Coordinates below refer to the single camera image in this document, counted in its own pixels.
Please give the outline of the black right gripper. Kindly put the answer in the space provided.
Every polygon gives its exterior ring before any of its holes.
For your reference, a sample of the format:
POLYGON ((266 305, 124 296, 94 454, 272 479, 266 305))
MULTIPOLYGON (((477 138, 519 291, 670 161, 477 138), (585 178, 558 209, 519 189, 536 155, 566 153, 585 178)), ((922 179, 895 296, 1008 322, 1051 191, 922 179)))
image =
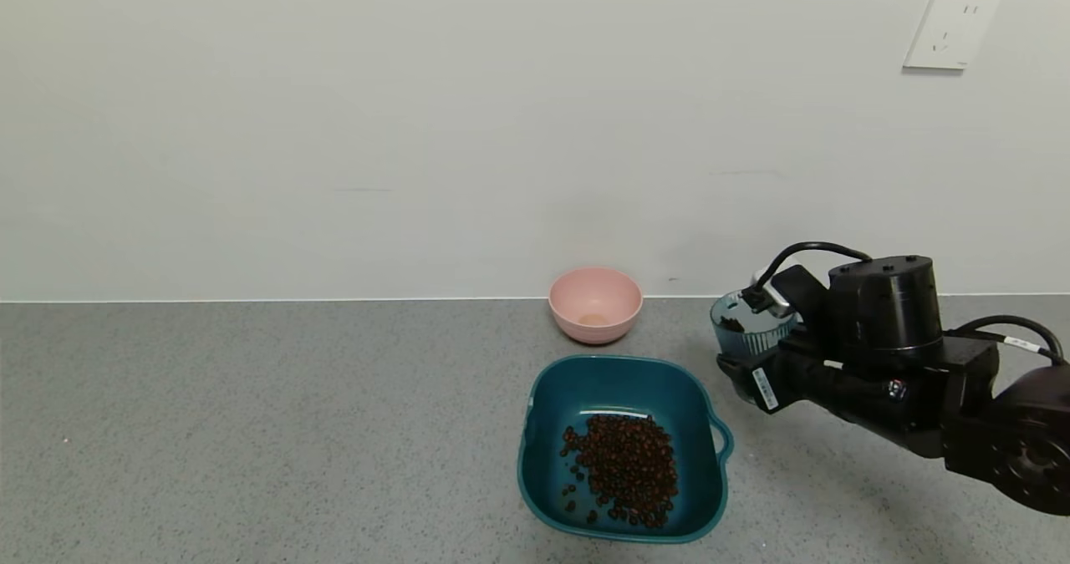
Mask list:
POLYGON ((719 353, 717 366, 737 392, 746 392, 767 414, 807 401, 840 415, 842 408, 836 392, 841 388, 843 374, 827 362, 840 363, 842 359, 843 344, 836 336, 798 325, 750 359, 719 353))

